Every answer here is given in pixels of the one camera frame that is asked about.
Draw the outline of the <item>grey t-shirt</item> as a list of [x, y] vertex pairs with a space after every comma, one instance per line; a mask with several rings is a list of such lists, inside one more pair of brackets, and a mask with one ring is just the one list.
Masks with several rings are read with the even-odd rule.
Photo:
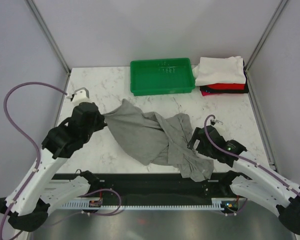
[[123, 99], [121, 105], [104, 118], [122, 150], [144, 166], [172, 166], [183, 178], [195, 182], [211, 178], [214, 162], [198, 157], [188, 148], [193, 133], [188, 114], [164, 118], [154, 111], [143, 112]]

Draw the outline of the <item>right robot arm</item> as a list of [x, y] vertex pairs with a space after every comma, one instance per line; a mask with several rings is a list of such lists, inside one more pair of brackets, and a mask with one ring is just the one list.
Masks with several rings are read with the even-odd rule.
[[300, 185], [257, 162], [238, 141], [225, 140], [215, 125], [196, 127], [187, 147], [232, 168], [226, 173], [219, 191], [247, 198], [276, 215], [281, 224], [300, 235]]

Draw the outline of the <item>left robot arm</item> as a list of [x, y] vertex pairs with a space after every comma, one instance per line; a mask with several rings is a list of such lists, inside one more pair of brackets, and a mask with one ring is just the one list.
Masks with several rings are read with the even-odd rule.
[[93, 102], [81, 102], [70, 117], [52, 128], [42, 142], [39, 160], [35, 161], [18, 187], [7, 197], [0, 198], [0, 213], [16, 230], [33, 232], [56, 209], [72, 199], [87, 194], [96, 196], [100, 185], [89, 171], [74, 180], [49, 187], [55, 173], [86, 144], [93, 133], [106, 127], [105, 118]]

